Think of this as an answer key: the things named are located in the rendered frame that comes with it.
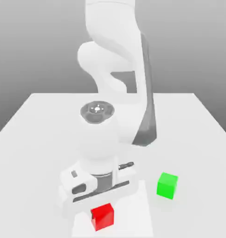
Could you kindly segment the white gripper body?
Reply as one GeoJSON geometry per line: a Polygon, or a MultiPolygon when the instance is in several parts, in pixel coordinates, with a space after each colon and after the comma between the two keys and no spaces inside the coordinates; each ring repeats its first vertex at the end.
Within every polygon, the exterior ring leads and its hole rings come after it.
{"type": "Polygon", "coordinates": [[[73,219],[80,212],[90,212],[90,209],[108,203],[115,205],[120,199],[136,193],[139,187],[136,175],[121,176],[108,189],[104,185],[111,184],[111,181],[106,176],[90,177],[89,181],[84,179],[82,182],[79,178],[60,176],[58,213],[65,219],[73,219]]]}

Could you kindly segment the small red cube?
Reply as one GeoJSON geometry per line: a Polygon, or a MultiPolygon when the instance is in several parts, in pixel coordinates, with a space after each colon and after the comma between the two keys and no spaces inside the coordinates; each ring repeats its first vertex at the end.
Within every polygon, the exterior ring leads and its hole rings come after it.
{"type": "Polygon", "coordinates": [[[111,203],[93,208],[91,211],[91,222],[95,231],[101,230],[114,224],[114,209],[111,203]]]}

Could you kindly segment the small green cube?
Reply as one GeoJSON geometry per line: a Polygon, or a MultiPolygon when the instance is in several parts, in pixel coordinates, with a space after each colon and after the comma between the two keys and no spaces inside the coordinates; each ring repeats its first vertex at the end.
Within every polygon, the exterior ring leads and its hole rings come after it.
{"type": "Polygon", "coordinates": [[[178,176],[163,172],[157,182],[156,194],[173,199],[178,182],[178,176]]]}

